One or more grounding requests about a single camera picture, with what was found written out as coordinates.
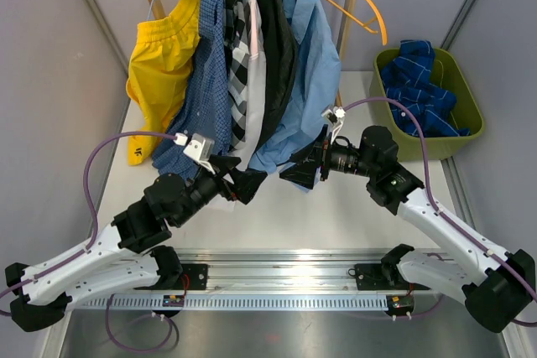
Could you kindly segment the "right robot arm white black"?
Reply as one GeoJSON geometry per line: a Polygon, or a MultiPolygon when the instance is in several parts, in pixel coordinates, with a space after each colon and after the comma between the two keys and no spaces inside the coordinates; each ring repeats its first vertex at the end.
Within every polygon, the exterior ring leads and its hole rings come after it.
{"type": "Polygon", "coordinates": [[[399,245],[382,259],[383,282],[391,288],[425,286],[463,304],[483,328],[502,332],[536,298],[534,259],[487,240],[451,213],[399,163],[398,151],[386,127],[367,127],[357,147],[324,127],[279,176],[307,189],[331,171],[367,178],[377,205],[419,229],[450,258],[420,257],[413,247],[399,245]]]}

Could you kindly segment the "black striped shirt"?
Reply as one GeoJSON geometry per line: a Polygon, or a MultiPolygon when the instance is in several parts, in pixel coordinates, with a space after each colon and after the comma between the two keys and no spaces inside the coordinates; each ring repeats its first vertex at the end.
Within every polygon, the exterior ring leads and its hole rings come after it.
{"type": "Polygon", "coordinates": [[[283,0],[257,0],[266,58],[265,106],[257,148],[276,132],[293,89],[298,45],[284,13],[283,0]]]}

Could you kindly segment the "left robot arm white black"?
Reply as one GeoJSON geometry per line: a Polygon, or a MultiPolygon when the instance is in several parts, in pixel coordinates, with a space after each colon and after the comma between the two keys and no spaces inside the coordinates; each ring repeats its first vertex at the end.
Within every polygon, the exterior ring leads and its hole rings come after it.
{"type": "Polygon", "coordinates": [[[237,158],[212,156],[210,160],[215,168],[200,168],[193,179],[159,176],[139,201],[69,251],[34,266],[8,266],[6,283],[15,295],[8,317],[23,331],[35,332],[101,296],[185,284],[175,249],[164,244],[171,230],[183,226],[217,196],[248,204],[268,176],[255,169],[238,170],[237,158]]]}

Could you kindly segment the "light blue shirt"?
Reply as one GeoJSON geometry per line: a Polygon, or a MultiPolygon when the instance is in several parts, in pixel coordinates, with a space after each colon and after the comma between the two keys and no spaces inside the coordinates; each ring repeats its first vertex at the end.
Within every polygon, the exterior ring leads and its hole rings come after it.
{"type": "Polygon", "coordinates": [[[275,134],[251,157],[249,167],[273,173],[311,143],[325,124],[340,83],[341,61],[321,0],[283,0],[284,15],[298,44],[290,99],[275,134]]]}

